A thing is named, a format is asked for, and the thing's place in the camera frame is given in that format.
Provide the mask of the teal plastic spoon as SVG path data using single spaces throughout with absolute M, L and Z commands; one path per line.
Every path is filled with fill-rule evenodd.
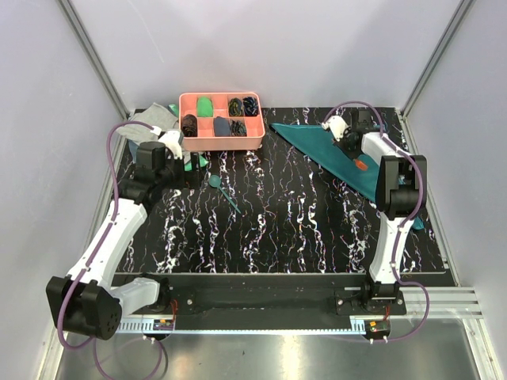
M 208 183 L 211 187 L 219 190 L 221 194 L 225 197 L 225 199 L 229 202 L 229 204 L 234 208 L 234 210 L 237 213 L 241 213 L 241 211 L 238 208 L 238 205 L 233 201 L 233 199 L 225 192 L 225 190 L 222 187 L 222 181 L 221 178 L 218 175 L 211 175 L 208 179 Z

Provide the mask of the orange plastic fork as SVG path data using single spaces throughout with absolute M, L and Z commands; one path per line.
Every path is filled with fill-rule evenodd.
M 355 163 L 356 167 L 358 169 L 360 169 L 361 171 L 367 171 L 368 170 L 368 165 L 365 162 L 361 161 L 360 159 L 355 159 L 354 163 Z

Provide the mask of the teal cloth napkin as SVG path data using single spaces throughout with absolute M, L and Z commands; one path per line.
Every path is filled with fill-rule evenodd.
M 330 131 L 317 125 L 273 123 L 272 129 L 301 153 L 372 201 L 390 220 L 413 220 L 427 201 L 427 160 L 397 146 L 376 126 L 349 126 L 345 134 L 360 132 L 361 171 L 337 147 Z

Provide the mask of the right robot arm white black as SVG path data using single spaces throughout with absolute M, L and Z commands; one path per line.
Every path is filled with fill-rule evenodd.
M 412 155 L 374 125 L 369 111 L 353 109 L 350 121 L 333 128 L 334 142 L 351 160 L 369 156 L 378 166 L 375 205 L 380 229 L 373 261 L 354 301 L 368 314 L 384 314 L 402 305 L 399 269 L 410 228 L 426 202 L 427 161 Z

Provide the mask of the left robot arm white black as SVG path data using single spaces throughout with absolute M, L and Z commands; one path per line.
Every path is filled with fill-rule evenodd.
M 132 175 L 118 183 L 108 214 L 89 247 L 64 277 L 53 276 L 46 286 L 58 334 L 76 333 L 110 339 L 121 319 L 142 308 L 156 314 L 171 303 L 169 283 L 142 275 L 113 287 L 120 259 L 145 223 L 164 191 L 185 184 L 181 143 L 168 135 L 143 142 L 136 151 Z

